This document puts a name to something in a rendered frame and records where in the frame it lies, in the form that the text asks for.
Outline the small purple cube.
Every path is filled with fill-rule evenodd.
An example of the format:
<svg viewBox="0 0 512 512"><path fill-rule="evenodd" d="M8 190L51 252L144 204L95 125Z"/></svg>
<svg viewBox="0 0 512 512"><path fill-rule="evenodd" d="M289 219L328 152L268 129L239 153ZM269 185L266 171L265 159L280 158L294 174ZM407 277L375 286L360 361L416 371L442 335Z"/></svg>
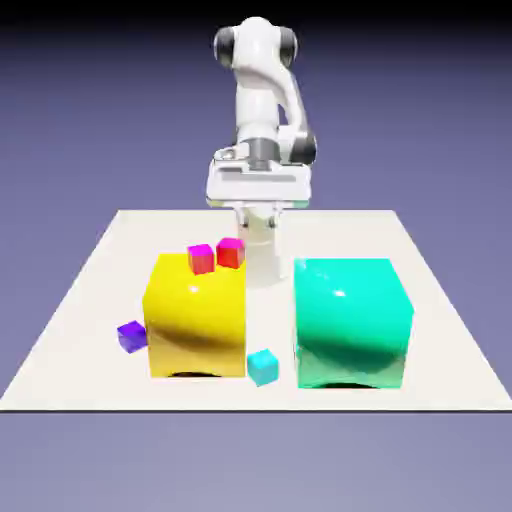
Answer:
<svg viewBox="0 0 512 512"><path fill-rule="evenodd" d="M131 321L117 328L120 346L128 353L134 353L147 346L145 327L138 321Z"/></svg>

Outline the small red cube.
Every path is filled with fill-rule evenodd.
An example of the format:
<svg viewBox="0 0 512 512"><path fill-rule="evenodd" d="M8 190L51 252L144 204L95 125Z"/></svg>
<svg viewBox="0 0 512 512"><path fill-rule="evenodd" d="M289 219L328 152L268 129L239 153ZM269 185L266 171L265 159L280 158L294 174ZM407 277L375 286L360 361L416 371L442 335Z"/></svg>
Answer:
<svg viewBox="0 0 512 512"><path fill-rule="evenodd" d="M240 238L225 237L216 245L217 264L238 269L245 261L245 244Z"/></svg>
<svg viewBox="0 0 512 512"><path fill-rule="evenodd" d="M187 247L188 263L195 275L215 271L215 254L209 244L198 244Z"/></svg>

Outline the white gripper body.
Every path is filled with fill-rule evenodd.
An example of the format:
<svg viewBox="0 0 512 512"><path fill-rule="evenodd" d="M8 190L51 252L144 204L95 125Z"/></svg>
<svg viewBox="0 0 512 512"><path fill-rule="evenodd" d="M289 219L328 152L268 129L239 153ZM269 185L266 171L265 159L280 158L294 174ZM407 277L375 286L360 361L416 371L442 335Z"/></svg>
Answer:
<svg viewBox="0 0 512 512"><path fill-rule="evenodd" d="M212 160L206 183L207 203L214 207L278 205L304 208L311 199L311 169L270 163L255 171L245 160Z"/></svg>

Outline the small cyan cube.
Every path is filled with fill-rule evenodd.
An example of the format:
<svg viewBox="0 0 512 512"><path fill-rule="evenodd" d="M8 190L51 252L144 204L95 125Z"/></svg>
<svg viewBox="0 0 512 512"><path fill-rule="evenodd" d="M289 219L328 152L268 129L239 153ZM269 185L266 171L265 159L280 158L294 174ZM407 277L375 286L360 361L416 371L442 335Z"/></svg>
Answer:
<svg viewBox="0 0 512 512"><path fill-rule="evenodd" d="M279 377L279 361L269 349L263 349L247 356L247 371L257 386L276 381Z"/></svg>

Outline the large teal box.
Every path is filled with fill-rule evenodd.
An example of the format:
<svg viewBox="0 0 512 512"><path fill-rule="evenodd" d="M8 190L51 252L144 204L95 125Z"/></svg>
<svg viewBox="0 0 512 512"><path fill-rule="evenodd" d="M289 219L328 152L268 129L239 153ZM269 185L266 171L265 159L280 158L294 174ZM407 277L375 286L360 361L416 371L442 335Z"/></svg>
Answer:
<svg viewBox="0 0 512 512"><path fill-rule="evenodd" d="M414 308L385 258L294 261L295 360L303 389L398 389Z"/></svg>

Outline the large yellow box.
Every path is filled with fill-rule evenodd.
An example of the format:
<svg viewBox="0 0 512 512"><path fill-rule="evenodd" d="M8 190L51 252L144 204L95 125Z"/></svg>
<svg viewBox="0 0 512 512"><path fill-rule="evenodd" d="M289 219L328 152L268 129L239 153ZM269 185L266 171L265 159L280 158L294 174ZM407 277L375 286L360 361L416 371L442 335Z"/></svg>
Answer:
<svg viewBox="0 0 512 512"><path fill-rule="evenodd" d="M161 254L142 300L152 377L246 375L246 267L196 275Z"/></svg>

